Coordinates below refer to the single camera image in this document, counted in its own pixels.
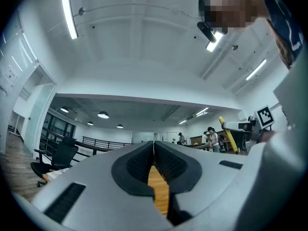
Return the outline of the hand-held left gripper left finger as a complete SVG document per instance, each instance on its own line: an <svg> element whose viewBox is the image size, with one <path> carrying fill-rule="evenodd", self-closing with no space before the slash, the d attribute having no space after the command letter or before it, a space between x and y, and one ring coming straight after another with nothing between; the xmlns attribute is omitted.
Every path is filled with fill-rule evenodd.
<svg viewBox="0 0 308 231"><path fill-rule="evenodd" d="M63 226L169 226L148 185L153 143L88 157L52 180L32 204Z"/></svg>

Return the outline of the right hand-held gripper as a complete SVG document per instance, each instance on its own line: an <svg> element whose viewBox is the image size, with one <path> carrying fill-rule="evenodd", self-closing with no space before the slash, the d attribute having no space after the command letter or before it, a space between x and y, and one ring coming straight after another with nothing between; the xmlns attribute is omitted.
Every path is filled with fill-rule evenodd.
<svg viewBox="0 0 308 231"><path fill-rule="evenodd" d="M247 151L252 146L261 142L262 134L271 130L271 126L275 123L274 117L269 106L264 106L255 111L253 116L248 118L249 123L246 125L246 131L250 133L249 142L246 143ZM222 128L224 130L244 130L245 122L224 122Z"/></svg>

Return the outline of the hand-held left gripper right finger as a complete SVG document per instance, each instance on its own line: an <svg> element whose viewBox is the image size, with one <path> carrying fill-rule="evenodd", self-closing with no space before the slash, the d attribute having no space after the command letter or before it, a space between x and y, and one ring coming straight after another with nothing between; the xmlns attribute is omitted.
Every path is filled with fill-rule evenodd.
<svg viewBox="0 0 308 231"><path fill-rule="evenodd" d="M156 141L155 162L169 186L167 219L175 226L197 216L226 191L246 157Z"/></svg>

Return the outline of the yellow utility knife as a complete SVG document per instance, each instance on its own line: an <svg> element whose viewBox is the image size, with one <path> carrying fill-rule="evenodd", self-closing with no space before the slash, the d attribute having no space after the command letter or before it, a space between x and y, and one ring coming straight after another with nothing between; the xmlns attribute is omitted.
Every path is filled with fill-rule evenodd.
<svg viewBox="0 0 308 231"><path fill-rule="evenodd" d="M234 138L233 138L231 132L230 132L228 129L226 129L226 128L223 127L223 125L224 125L224 123L225 123L224 120L223 120L223 118L220 116L218 119L219 119L219 121L220 121L220 123L221 123L222 129L225 130L225 132L226 132L226 134L227 134L227 137L228 137L228 139L229 139L229 141L230 141L230 143L231 143L231 146L232 146L233 151L234 151L236 154L238 154L238 152L239 152L239 151L238 151L238 147L236 146L235 140L234 140Z"/></svg>

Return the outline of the black metal railing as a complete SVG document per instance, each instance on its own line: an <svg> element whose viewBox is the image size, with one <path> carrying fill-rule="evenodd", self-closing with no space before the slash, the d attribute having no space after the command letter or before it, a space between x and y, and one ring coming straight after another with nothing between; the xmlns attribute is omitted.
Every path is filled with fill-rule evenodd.
<svg viewBox="0 0 308 231"><path fill-rule="evenodd" d="M51 126L51 129L43 127L39 147L40 149L47 151L47 156L52 156L64 137L72 138L73 135L67 130L54 126ZM81 141L75 139L75 145L78 147L77 155L85 158L98 153L105 153L119 149L131 145L131 143L104 141L83 136Z"/></svg>

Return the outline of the pale illustrated book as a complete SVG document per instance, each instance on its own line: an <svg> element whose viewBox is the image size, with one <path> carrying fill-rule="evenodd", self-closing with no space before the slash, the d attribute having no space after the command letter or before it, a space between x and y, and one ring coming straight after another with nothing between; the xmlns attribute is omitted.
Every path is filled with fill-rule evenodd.
<svg viewBox="0 0 308 231"><path fill-rule="evenodd" d="M46 173L46 178L48 180L54 180L58 176L64 174L67 170L69 170L69 168L64 168L64 169L57 170L57 171L50 171L50 172Z"/></svg>

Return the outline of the black office chair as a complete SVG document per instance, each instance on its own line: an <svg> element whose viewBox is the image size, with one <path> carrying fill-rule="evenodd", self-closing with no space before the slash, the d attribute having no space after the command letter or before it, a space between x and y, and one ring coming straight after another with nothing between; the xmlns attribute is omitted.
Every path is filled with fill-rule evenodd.
<svg viewBox="0 0 308 231"><path fill-rule="evenodd" d="M64 137L57 145L55 153L52 155L51 164L43 163L42 156L46 154L45 151L34 149L39 153L39 162L32 162L30 166L34 173L40 178L44 179L43 175L52 171L68 168L70 162L78 152L78 147L75 145L76 139Z"/></svg>

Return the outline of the long white ceiling light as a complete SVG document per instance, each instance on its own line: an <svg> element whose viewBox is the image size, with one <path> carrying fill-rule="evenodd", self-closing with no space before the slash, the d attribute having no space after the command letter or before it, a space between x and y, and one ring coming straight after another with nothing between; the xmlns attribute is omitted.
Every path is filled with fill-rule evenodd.
<svg viewBox="0 0 308 231"><path fill-rule="evenodd" d="M221 38L223 37L223 34L219 33L218 31L216 31L214 33L214 36L215 36L215 39L216 39L216 42L212 43L212 42L209 42L208 45L206 46L206 49L209 51L209 52L213 52L213 50L215 49L215 47L218 45L219 41L221 40Z"/></svg>
<svg viewBox="0 0 308 231"><path fill-rule="evenodd" d="M70 0L61 0L61 1L69 34L71 36L71 39L76 39L78 37L78 34L72 13L71 2Z"/></svg>
<svg viewBox="0 0 308 231"><path fill-rule="evenodd" d="M245 78L246 81L249 81L265 65L266 62L267 60L263 59L260 64Z"/></svg>

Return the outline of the frosted glass door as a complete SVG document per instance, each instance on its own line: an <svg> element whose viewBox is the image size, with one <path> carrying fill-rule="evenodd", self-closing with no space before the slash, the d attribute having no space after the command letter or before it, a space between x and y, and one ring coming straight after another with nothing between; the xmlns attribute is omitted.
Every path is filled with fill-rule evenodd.
<svg viewBox="0 0 308 231"><path fill-rule="evenodd" d="M46 108L47 102L54 89L54 84L42 84L35 86L30 96L30 114L27 117L27 125L24 137L26 151L33 157L34 149L37 143L37 130L39 128L42 114Z"/></svg>

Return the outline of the person's navy printed shirt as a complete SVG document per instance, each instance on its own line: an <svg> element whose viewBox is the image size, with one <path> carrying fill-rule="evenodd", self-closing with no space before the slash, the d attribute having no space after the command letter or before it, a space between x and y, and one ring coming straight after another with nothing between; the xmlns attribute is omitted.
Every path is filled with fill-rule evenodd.
<svg viewBox="0 0 308 231"><path fill-rule="evenodd" d="M298 58L306 39L282 0L264 0L269 12L267 23L274 34L280 58L288 69Z"/></svg>

